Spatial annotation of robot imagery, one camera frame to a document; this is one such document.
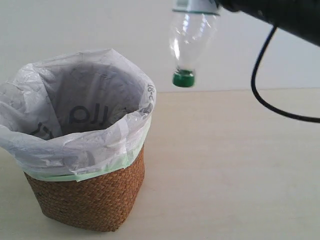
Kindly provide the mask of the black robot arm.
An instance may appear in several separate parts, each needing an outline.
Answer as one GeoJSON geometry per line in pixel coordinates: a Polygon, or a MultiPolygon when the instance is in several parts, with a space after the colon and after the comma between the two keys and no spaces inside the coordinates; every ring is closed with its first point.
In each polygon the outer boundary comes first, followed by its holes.
{"type": "Polygon", "coordinates": [[[319,0],[219,0],[230,12],[243,12],[320,45],[319,0]]]}

